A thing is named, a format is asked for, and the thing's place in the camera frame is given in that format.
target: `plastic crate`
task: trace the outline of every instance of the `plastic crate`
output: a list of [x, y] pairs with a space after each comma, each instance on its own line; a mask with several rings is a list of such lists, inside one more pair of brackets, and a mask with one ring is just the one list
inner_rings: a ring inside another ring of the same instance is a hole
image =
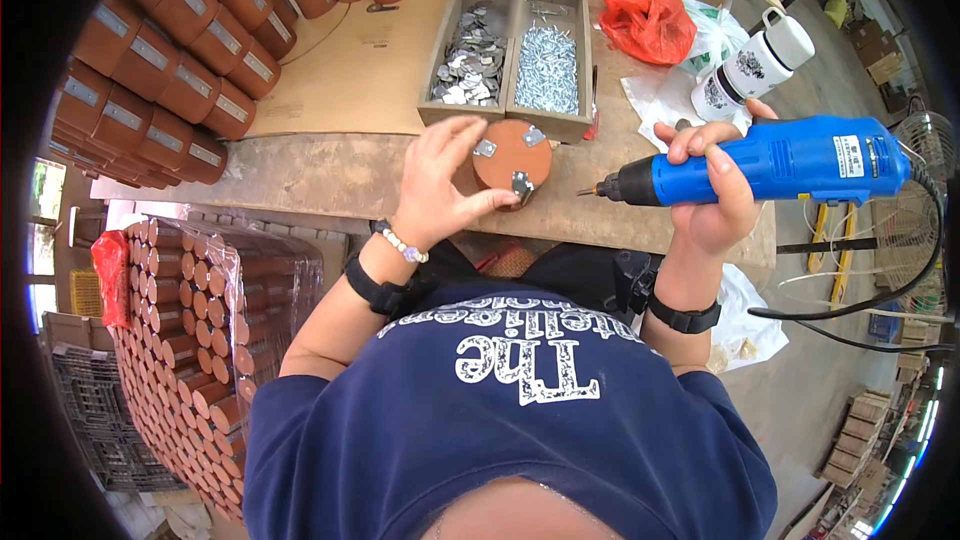
[[[877, 306], [878, 309], [883, 311], [895, 311], [900, 313], [902, 311], [900, 305], [896, 302], [884, 303]], [[867, 330], [867, 334], [870, 336], [886, 342], [888, 344], [894, 342], [894, 338], [897, 337], [897, 334], [900, 333], [901, 326], [904, 325], [904, 320], [900, 317], [891, 317], [890, 315], [878, 315], [876, 313], [870, 314], [870, 327]]]
[[100, 278], [93, 269], [70, 271], [70, 311], [75, 316], [102, 318], [103, 302], [100, 300]]

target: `electric screwdriver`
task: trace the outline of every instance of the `electric screwdriver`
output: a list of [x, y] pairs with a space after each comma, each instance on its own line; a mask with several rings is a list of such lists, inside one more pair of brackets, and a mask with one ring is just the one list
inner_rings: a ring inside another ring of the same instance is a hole
[[[870, 197], [894, 197], [911, 176], [899, 141], [872, 117], [756, 117], [745, 138], [722, 142], [721, 148], [746, 176], [756, 200], [810, 198], [859, 207]], [[578, 192], [586, 195], [646, 207], [717, 202], [706, 157], [673, 164], [666, 154], [623, 165]]]

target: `workbench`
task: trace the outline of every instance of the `workbench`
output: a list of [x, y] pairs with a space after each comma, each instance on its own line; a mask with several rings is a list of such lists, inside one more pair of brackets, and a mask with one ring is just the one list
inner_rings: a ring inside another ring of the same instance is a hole
[[[596, 21], [603, 0], [588, 0], [588, 4], [590, 18]], [[358, 5], [366, 7], [364, 2]], [[593, 63], [599, 72], [596, 103], [601, 119], [597, 138], [558, 146], [550, 177], [526, 207], [487, 215], [468, 229], [663, 253], [673, 233], [669, 210], [575, 196], [577, 190], [593, 186], [624, 164], [656, 152], [654, 145], [637, 132], [640, 118], [627, 100], [620, 78], [664, 72], [661, 67], [643, 64], [609, 48], [598, 29], [591, 33]], [[284, 73], [297, 66], [296, 62], [285, 66]], [[397, 209], [403, 157], [414, 138], [409, 134], [370, 133], [245, 138], [229, 144], [226, 171], [213, 186], [181, 183], [162, 190], [132, 188], [101, 177], [94, 182], [91, 196], [379, 220]], [[454, 178], [465, 195], [477, 190], [469, 166], [467, 162], [467, 168]], [[730, 251], [727, 260], [772, 270], [775, 253], [774, 205], [768, 203], [756, 228]]]

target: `cardboard sheet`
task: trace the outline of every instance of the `cardboard sheet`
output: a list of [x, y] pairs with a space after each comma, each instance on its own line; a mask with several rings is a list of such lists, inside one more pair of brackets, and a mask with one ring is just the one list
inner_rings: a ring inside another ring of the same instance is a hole
[[247, 137], [306, 132], [420, 134], [417, 94], [449, 0], [338, 4], [296, 23], [296, 45]]

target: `yellow crate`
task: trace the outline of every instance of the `yellow crate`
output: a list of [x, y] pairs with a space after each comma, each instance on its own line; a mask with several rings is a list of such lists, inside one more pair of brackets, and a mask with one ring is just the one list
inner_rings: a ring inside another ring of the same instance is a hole
[[103, 302], [100, 300], [100, 278], [93, 269], [70, 271], [70, 311], [75, 316], [101, 318]]

